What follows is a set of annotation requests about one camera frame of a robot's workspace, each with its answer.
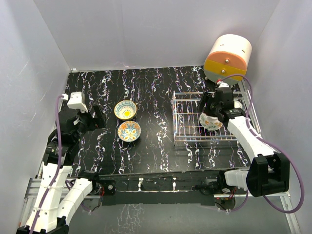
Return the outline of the grey hexagon red-rim bowl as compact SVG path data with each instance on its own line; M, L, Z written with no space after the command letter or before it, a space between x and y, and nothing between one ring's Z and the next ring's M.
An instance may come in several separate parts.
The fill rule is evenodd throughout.
M242 105L242 103L241 103L240 101L238 101L238 100L234 100L234 107L235 107L236 109L242 109L242 110L243 110L243 105Z

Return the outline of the white floral leaf bowl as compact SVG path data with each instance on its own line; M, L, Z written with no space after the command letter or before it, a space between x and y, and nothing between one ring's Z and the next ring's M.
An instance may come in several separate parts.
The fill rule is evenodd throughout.
M211 117L205 113L201 113L199 116L199 123L202 127L209 131L219 130L223 126L223 123L220 122L217 117Z

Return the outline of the yellow blue mandala bowl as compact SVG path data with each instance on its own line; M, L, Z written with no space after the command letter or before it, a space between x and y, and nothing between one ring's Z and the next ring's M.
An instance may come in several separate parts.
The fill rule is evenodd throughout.
M114 107L114 114L120 120L131 120L137 113L137 105L130 100L120 101Z

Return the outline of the orange blue ornate bowl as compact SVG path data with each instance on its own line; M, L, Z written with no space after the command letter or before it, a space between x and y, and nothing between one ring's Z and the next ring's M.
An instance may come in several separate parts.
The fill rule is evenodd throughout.
M117 134L122 141L133 142L140 137L141 127L135 121L126 121L120 124Z

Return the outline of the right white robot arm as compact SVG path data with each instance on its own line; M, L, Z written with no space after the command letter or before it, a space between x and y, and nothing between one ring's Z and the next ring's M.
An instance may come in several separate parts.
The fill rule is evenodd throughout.
M235 108L231 88L216 88L213 93L203 92L197 111L222 122L251 161L248 170L227 169L220 172L217 187L222 193L227 194L238 187L259 197L289 189L290 161L256 137L244 110Z

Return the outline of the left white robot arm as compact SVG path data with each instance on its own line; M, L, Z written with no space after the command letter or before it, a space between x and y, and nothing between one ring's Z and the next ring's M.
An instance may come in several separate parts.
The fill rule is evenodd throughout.
M95 115L67 108L56 112L56 129L50 134L42 167L39 191L31 214L19 234L66 234L78 207L88 194L100 191L98 173L83 170L68 194L62 198L66 179L79 152L79 142L87 133L106 127L106 116L99 105Z

